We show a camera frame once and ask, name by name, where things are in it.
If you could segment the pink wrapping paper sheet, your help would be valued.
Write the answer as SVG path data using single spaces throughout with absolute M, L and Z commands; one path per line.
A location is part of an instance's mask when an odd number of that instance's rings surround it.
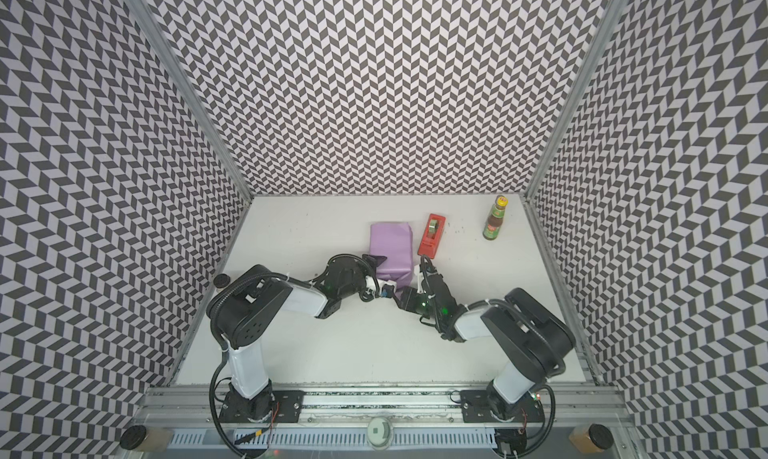
M 379 222 L 370 226 L 369 254 L 384 260 L 376 266 L 377 278 L 409 286 L 414 270 L 413 233 L 405 222 Z

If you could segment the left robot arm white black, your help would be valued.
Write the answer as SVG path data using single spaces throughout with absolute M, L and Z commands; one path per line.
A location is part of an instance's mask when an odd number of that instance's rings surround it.
M 281 311 L 326 319 L 341 301 L 354 294 L 364 302 L 381 295 L 377 268 L 381 255 L 337 254 L 315 278 L 303 281 L 255 265 L 233 280 L 214 277 L 216 295 L 206 308 L 212 336 L 230 370 L 230 386 L 222 400 L 223 422 L 265 422 L 277 412 L 272 382 L 266 372 L 261 338 Z

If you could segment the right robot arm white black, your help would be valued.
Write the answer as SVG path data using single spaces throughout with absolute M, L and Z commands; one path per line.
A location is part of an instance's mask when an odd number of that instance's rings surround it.
M 570 328 L 522 288 L 502 299 L 459 304 L 432 261 L 424 257 L 419 286 L 395 291 L 398 307 L 420 316 L 443 340 L 464 343 L 492 338 L 507 363 L 485 389 L 482 407 L 492 420 L 511 422 L 533 404 L 548 380 L 566 371 L 576 345 Z

